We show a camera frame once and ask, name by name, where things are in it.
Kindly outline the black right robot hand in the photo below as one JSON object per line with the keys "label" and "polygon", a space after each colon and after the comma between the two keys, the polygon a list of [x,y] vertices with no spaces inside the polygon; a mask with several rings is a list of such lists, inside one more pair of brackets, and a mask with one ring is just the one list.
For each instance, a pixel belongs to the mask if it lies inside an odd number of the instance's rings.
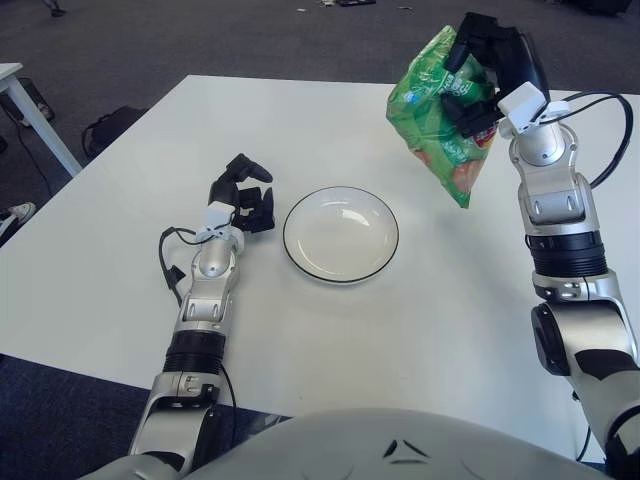
{"label": "black right robot hand", "polygon": [[[517,28],[503,27],[491,16],[466,13],[444,68],[455,74],[469,57],[495,73],[497,100],[529,82],[544,95],[546,102],[550,101],[547,79],[534,43]],[[452,94],[446,94],[441,98],[441,105],[464,138],[489,129],[502,117],[494,99],[464,106]]]}

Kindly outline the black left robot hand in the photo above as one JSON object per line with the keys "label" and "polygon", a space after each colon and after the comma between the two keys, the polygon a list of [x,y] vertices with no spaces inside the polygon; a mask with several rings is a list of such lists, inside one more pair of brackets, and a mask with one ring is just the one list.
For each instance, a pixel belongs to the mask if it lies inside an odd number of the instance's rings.
{"label": "black left robot hand", "polygon": [[272,175],[264,167],[240,153],[212,183],[208,204],[218,201],[232,206],[234,213],[230,225],[243,232],[259,233],[274,229],[272,188],[265,191],[259,187],[240,189],[238,185],[247,178],[266,184],[273,181]]}

